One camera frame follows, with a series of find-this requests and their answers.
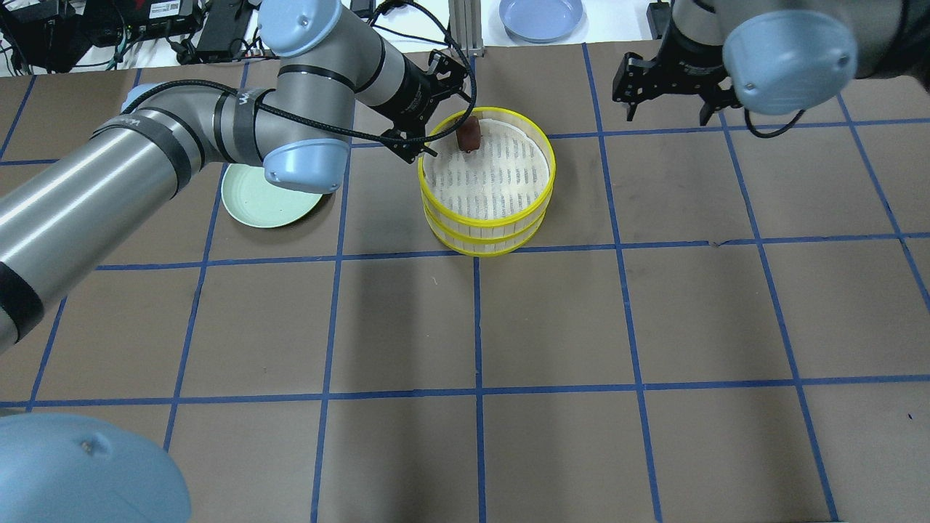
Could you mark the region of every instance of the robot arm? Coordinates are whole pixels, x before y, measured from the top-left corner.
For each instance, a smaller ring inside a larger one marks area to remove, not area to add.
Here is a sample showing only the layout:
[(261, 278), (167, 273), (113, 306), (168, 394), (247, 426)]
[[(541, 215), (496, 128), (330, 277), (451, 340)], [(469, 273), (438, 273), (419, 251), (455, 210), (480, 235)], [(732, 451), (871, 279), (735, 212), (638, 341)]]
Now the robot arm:
[[(206, 164), (264, 166), (275, 185), (332, 193), (349, 136), (412, 162), (438, 138), (424, 135), (440, 101), (459, 94), (474, 105), (462, 91), (468, 61), (451, 38), (466, 65), (434, 51), (426, 73), (339, 0), (265, 0), (259, 23), (282, 57), (276, 90), (140, 87), (87, 144), (0, 200), (0, 353)], [(393, 128), (351, 131), (356, 99)]]
[(613, 97), (631, 121), (644, 101), (697, 94), (704, 126), (726, 107), (787, 114), (854, 77), (903, 74), (930, 90), (930, 0), (678, 0), (656, 57), (624, 56)]

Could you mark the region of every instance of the black tape band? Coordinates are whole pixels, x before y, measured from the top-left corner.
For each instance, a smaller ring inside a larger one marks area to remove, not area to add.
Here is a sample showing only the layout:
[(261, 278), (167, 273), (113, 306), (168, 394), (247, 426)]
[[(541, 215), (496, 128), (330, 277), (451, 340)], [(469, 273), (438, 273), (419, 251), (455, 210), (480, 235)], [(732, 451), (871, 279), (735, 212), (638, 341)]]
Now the black tape band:
[(178, 125), (180, 125), (181, 127), (184, 127), (184, 130), (186, 130), (187, 133), (191, 135), (191, 139), (193, 139), (193, 143), (197, 146), (197, 151), (200, 152), (201, 167), (206, 165), (206, 152), (204, 151), (204, 143), (200, 141), (200, 137), (197, 136), (197, 133), (193, 130), (193, 127), (191, 127), (190, 124), (188, 124), (184, 120), (181, 120), (180, 117), (177, 116), (176, 114), (166, 109), (162, 109), (161, 107), (149, 106), (149, 107), (144, 107), (143, 109), (145, 109), (146, 111), (155, 111), (156, 113), (164, 114), (168, 118), (171, 118), (175, 122), (178, 122)]
[(371, 87), (375, 83), (375, 80), (378, 80), (378, 76), (381, 74), (381, 70), (384, 69), (384, 61), (387, 59), (388, 52), (387, 48), (384, 46), (384, 38), (381, 38), (381, 59), (378, 60), (378, 67), (375, 68), (375, 72), (371, 75), (371, 78), (368, 78), (368, 81), (362, 84), (359, 88), (355, 90), (356, 93), (360, 93), (365, 89)]
[(242, 156), (242, 162), (250, 166), (261, 165), (264, 158), (259, 151), (259, 142), (255, 136), (255, 116), (259, 113), (258, 103), (270, 89), (249, 89), (239, 91), (232, 116), (232, 141), (236, 152)]
[(704, 9), (705, 11), (709, 13), (714, 13), (714, 14), (717, 13), (717, 9), (713, 8), (712, 5), (704, 2), (703, 0), (694, 0), (694, 3), (695, 3), (695, 6), (698, 6), (701, 9)]
[(178, 194), (180, 190), (186, 187), (191, 181), (191, 176), (193, 175), (191, 158), (187, 156), (187, 151), (184, 149), (184, 146), (180, 144), (180, 141), (178, 141), (174, 133), (171, 132), (171, 129), (168, 127), (159, 124), (147, 116), (129, 114), (126, 116), (117, 116), (110, 120), (104, 124), (103, 127), (94, 131), (93, 137), (96, 138), (103, 131), (110, 129), (128, 129), (138, 132), (161, 149), (162, 153), (165, 153), (165, 156), (168, 157), (168, 161), (171, 162), (171, 167), (174, 168), (175, 176), (178, 177), (178, 189), (175, 191), (175, 194)]
[(9, 315), (16, 326), (17, 339), (22, 340), (42, 321), (46, 308), (33, 286), (13, 269), (0, 261), (0, 309)]
[(230, 97), (230, 93), (222, 92), (219, 95), (219, 100), (217, 100), (217, 106), (213, 109), (213, 140), (217, 143), (217, 150), (219, 150), (219, 155), (226, 160), (227, 163), (234, 164), (235, 160), (230, 156), (230, 152), (226, 150), (226, 143), (223, 142), (223, 107), (226, 105), (226, 100)]
[(322, 76), (323, 78), (329, 78), (330, 80), (336, 80), (341, 83), (343, 86), (348, 87), (352, 92), (359, 92), (355, 89), (355, 84), (349, 78), (336, 73), (335, 71), (330, 71), (322, 67), (315, 67), (312, 65), (286, 65), (281, 68), (281, 71), (278, 72), (278, 77), (281, 77), (282, 74), (288, 73), (303, 73), (303, 74), (315, 74), (317, 76)]

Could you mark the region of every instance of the blue plate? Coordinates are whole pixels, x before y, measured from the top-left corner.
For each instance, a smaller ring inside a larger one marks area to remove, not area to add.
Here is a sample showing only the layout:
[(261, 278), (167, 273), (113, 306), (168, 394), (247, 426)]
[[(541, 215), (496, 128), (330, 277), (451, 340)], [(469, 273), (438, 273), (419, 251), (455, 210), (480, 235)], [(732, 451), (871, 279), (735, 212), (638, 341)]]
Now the blue plate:
[(581, 22), (581, 0), (500, 0), (500, 21), (507, 33), (543, 44), (569, 36)]

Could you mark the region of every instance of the grid line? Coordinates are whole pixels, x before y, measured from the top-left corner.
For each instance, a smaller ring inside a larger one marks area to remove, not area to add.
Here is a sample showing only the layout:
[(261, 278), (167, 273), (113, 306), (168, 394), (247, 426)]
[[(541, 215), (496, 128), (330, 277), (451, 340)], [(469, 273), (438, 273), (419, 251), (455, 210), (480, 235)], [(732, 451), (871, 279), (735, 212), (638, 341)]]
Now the grid line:
[[(900, 374), (875, 376), (839, 376), (824, 378), (801, 378), (804, 386), (843, 386), (883, 383), (926, 383), (930, 374)], [(786, 380), (746, 380), (719, 382), (645, 382), (646, 391), (686, 391), (714, 389), (755, 389), (772, 387), (792, 387), (794, 379)], [(484, 387), (482, 396), (531, 396), (552, 394), (589, 394), (636, 392), (636, 383), (600, 383), (587, 385), (538, 385)], [(330, 401), (356, 401), (364, 399), (390, 399), (412, 397), (451, 397), (476, 396), (477, 389), (410, 389), (370, 392), (330, 393)], [(228, 403), (280, 403), (293, 401), (322, 401), (321, 393), (252, 395), (252, 396), (181, 396), (181, 397), (104, 397), (86, 399), (36, 399), (34, 407), (99, 407), (117, 405), (215, 405)], [(0, 409), (26, 408), (29, 400), (0, 401)]]
[(478, 523), (487, 522), (485, 495), (485, 378), (481, 339), (481, 259), (472, 258), (474, 285), (474, 410), (476, 448), (478, 450)]
[(35, 382), (33, 382), (33, 391), (29, 395), (29, 403), (26, 405), (26, 412), (32, 412), (33, 407), (35, 407), (35, 399), (39, 396), (39, 387), (42, 386), (42, 378), (46, 373), (46, 366), (48, 365), (48, 359), (52, 355), (52, 346), (55, 344), (55, 338), (58, 336), (58, 328), (61, 325), (61, 316), (64, 314), (65, 304), (68, 302), (68, 298), (65, 297), (59, 303), (59, 309), (55, 313), (55, 320), (52, 322), (52, 330), (48, 333), (48, 341), (46, 342), (46, 349), (42, 353), (42, 360), (39, 362), (39, 370), (35, 373)]
[[(840, 102), (841, 107), (845, 106), (844, 102)], [(847, 119), (847, 122), (851, 123), (855, 127), (867, 127), (867, 126), (908, 126), (915, 124), (930, 124), (930, 118), (901, 118), (898, 120), (853, 120), (851, 117)]]
[(895, 236), (897, 241), (901, 244), (901, 249), (904, 251), (904, 258), (908, 262), (910, 267), (910, 272), (914, 276), (914, 281), (917, 283), (917, 288), (921, 292), (921, 297), (923, 298), (923, 304), (926, 306), (927, 311), (930, 312), (930, 294), (927, 293), (927, 287), (923, 282), (920, 271), (917, 269), (917, 263), (914, 261), (913, 255), (910, 253), (910, 247), (908, 247), (908, 242), (905, 239), (905, 236), (901, 233), (901, 227), (897, 222), (897, 217), (895, 212), (891, 209), (891, 203), (888, 201), (888, 197), (882, 189), (882, 184), (878, 180), (878, 175), (875, 173), (875, 167), (869, 159), (869, 153), (866, 151), (865, 144), (862, 143), (862, 138), (859, 136), (859, 131), (856, 129), (856, 126), (852, 123), (852, 116), (849, 114), (849, 108), (846, 107), (846, 102), (843, 100), (843, 96), (837, 95), (837, 101), (840, 102), (840, 109), (843, 110), (843, 116), (846, 118), (846, 123), (849, 126), (849, 131), (853, 134), (853, 140), (856, 142), (856, 147), (859, 150), (859, 155), (862, 157), (862, 163), (865, 165), (866, 170), (869, 172), (869, 178), (872, 182), (872, 185), (875, 188), (875, 193), (878, 195), (879, 199), (882, 201), (882, 206), (884, 207), (884, 212), (888, 216), (888, 221), (891, 222), (891, 227), (895, 231)]
[[(855, 241), (876, 241), (876, 240), (896, 240), (901, 236), (905, 238), (930, 238), (930, 233), (905, 233), (902, 235), (882, 234), (882, 235), (834, 235), (834, 236), (787, 236), (787, 237), (768, 237), (760, 238), (737, 238), (723, 242), (710, 242), (708, 240), (687, 240), (687, 241), (664, 241), (664, 242), (634, 242), (621, 243), (620, 248), (623, 250), (642, 249), (642, 248), (692, 248), (692, 247), (732, 247), (740, 245), (763, 245), (770, 244), (794, 244), (794, 243), (825, 243), (825, 242), (855, 242)], [(615, 244), (591, 244), (591, 245), (566, 245), (566, 246), (539, 246), (523, 247), (516, 249), (515, 254), (526, 254), (534, 252), (570, 252), (570, 251), (587, 251), (587, 250), (611, 250), (615, 249)], [(342, 256), (344, 262), (357, 262), (365, 260), (393, 260), (393, 259), (412, 259), (412, 258), (438, 258), (438, 257), (456, 257), (461, 256), (453, 250), (432, 250), (432, 251), (411, 251), (411, 252), (384, 252), (372, 254), (345, 254)], [(223, 265), (262, 265), (274, 263), (316, 263), (316, 262), (334, 262), (336, 256), (306, 256), (306, 257), (282, 257), (282, 258), (254, 258), (254, 259), (227, 259), (227, 260), (210, 260), (206, 264), (209, 267)], [(172, 263), (129, 263), (100, 265), (98, 271), (167, 271), (174, 269), (191, 269), (200, 267), (199, 261), (178, 261)]]
[[(197, 287), (193, 293), (193, 300), (191, 302), (191, 314), (188, 317), (187, 330), (184, 333), (184, 346), (181, 349), (180, 362), (178, 364), (178, 377), (175, 380), (174, 388), (174, 397), (180, 397), (181, 387), (184, 384), (184, 373), (187, 370), (187, 358), (191, 352), (191, 341), (193, 340), (193, 328), (197, 321), (197, 312), (200, 310), (200, 297), (204, 290), (204, 282), (206, 281), (206, 261), (210, 257), (210, 248), (213, 245), (213, 233), (216, 230), (217, 226), (217, 216), (219, 214), (219, 202), (222, 198), (220, 194), (220, 187), (222, 186), (223, 176), (226, 174), (226, 169), (228, 166), (223, 166), (221, 173), (219, 174), (219, 180), (217, 181), (217, 191), (213, 196), (213, 210), (210, 212), (210, 224), (209, 228), (206, 231), (206, 242), (204, 244), (204, 256), (200, 262), (200, 274), (197, 276)], [(168, 423), (165, 429), (165, 441), (162, 447), (167, 452), (171, 448), (171, 437), (174, 434), (174, 423), (175, 419), (178, 416), (178, 403), (171, 404), (171, 412), (168, 414)]]
[(820, 477), (820, 486), (823, 489), (824, 500), (827, 505), (827, 510), (830, 512), (830, 519), (832, 521), (838, 521), (839, 517), (837, 516), (836, 503), (833, 500), (833, 492), (830, 488), (830, 480), (827, 478), (827, 469), (824, 465), (823, 457), (820, 454), (820, 444), (817, 441), (817, 432), (814, 428), (814, 420), (811, 417), (810, 408), (807, 406), (807, 395), (804, 392), (804, 384), (801, 381), (801, 372), (798, 370), (797, 360), (794, 358), (794, 349), (791, 346), (791, 336), (789, 335), (788, 327), (785, 324), (785, 315), (781, 309), (781, 302), (778, 298), (778, 291), (775, 286), (775, 278), (772, 276), (772, 269), (768, 263), (768, 256), (765, 254), (765, 245), (762, 243), (761, 236), (759, 234), (759, 223), (756, 221), (755, 212), (752, 209), (752, 201), (750, 198), (749, 189), (746, 185), (746, 180), (743, 178), (743, 171), (739, 164), (739, 158), (737, 157), (737, 149), (733, 143), (733, 137), (730, 134), (730, 130), (727, 128), (726, 115), (720, 113), (719, 116), (720, 122), (724, 127), (726, 147), (730, 153), (730, 160), (733, 162), (733, 170), (737, 176), (739, 191), (742, 193), (743, 200), (746, 204), (746, 212), (749, 216), (752, 235), (758, 242), (756, 248), (759, 250), (759, 259), (762, 262), (762, 268), (765, 274), (765, 283), (768, 286), (768, 292), (772, 299), (772, 305), (775, 308), (778, 329), (781, 332), (781, 340), (785, 346), (785, 356), (788, 358), (788, 365), (791, 369), (792, 382), (794, 383), (794, 388), (798, 395), (798, 403), (801, 407), (802, 416), (804, 417), (804, 426), (807, 430), (807, 438), (810, 441), (811, 452), (814, 457), (815, 466), (817, 467), (817, 474)]
[(607, 209), (610, 213), (610, 226), (614, 234), (614, 247), (617, 253), (617, 267), (619, 270), (620, 292), (623, 295), (623, 314), (627, 323), (627, 337), (630, 341), (630, 358), (635, 380), (636, 402), (640, 414), (640, 426), (643, 431), (643, 448), (645, 452), (646, 472), (649, 476), (649, 492), (652, 496), (653, 515), (658, 523), (662, 523), (662, 506), (658, 491), (656, 476), (656, 463), (653, 457), (652, 436), (649, 432), (649, 414), (645, 403), (645, 389), (643, 388), (643, 373), (640, 369), (639, 352), (636, 346), (636, 332), (633, 327), (632, 308), (630, 306), (630, 288), (627, 282), (626, 265), (623, 260), (623, 248), (620, 229), (617, 221), (617, 210), (614, 205), (613, 185), (610, 182), (610, 166), (607, 162), (607, 147), (605, 143), (604, 122), (601, 118), (601, 107), (597, 99), (597, 86), (594, 84), (594, 71), (591, 68), (591, 56), (588, 44), (581, 44), (584, 55), (585, 68), (588, 73), (588, 83), (591, 88), (591, 101), (594, 104), (594, 120), (597, 124), (598, 141), (601, 148), (601, 168), (604, 172), (604, 188), (606, 190)]
[(316, 523), (320, 512), (320, 489), (323, 483), (323, 459), (324, 444), (326, 442), (326, 418), (329, 412), (329, 399), (332, 396), (329, 392), (330, 383), (333, 375), (333, 353), (336, 343), (336, 321), (337, 311), (339, 310), (339, 283), (342, 278), (342, 250), (345, 245), (346, 235), (346, 208), (349, 206), (349, 171), (351, 169), (352, 158), (349, 158), (349, 164), (342, 173), (342, 207), (339, 210), (339, 238), (336, 242), (336, 258), (333, 269), (333, 294), (329, 305), (329, 331), (326, 340), (326, 361), (323, 371), (323, 394), (320, 400), (320, 422), (317, 427), (316, 436), (316, 462), (313, 464), (313, 483), (310, 500), (310, 521)]
[(49, 166), (57, 163), (58, 160), (9, 160), (0, 162), (0, 168), (19, 167), (19, 166)]
[(7, 137), (3, 140), (3, 145), (0, 145), (0, 160), (3, 159), (4, 154), (7, 153), (7, 147), (9, 143), (13, 140), (13, 133), (16, 131), (16, 126), (20, 123), (20, 118), (22, 118), (22, 112), (26, 109), (26, 102), (29, 101), (29, 96), (33, 94), (33, 86), (35, 85), (36, 76), (33, 75), (29, 79), (29, 86), (26, 87), (25, 94), (22, 95), (22, 101), (20, 102), (20, 108), (16, 111), (16, 116), (13, 117), (13, 123), (10, 124), (9, 130), (7, 131)]

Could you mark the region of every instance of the gray metal arm segment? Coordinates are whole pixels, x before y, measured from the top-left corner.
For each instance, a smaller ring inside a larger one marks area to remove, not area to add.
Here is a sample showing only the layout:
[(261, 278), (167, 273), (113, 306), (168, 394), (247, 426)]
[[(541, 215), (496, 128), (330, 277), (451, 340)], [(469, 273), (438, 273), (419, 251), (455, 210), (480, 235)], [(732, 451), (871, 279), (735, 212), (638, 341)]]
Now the gray metal arm segment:
[[(277, 89), (263, 93), (264, 102), (351, 128), (356, 97), (385, 112), (396, 105), (407, 60), (339, 0), (266, 0), (262, 14), (286, 11), (300, 24), (324, 7), (340, 13), (338, 22), (312, 48), (281, 61)], [(288, 22), (280, 16), (271, 21)], [(0, 278), (0, 353), (206, 164), (260, 167), (269, 154), (295, 142), (348, 143), (341, 135), (257, 113), (259, 94), (172, 87), (107, 122), (83, 147), (0, 199), (0, 269), (6, 270), (0, 274), (25, 284)], [(42, 306), (25, 307), (30, 301)]]

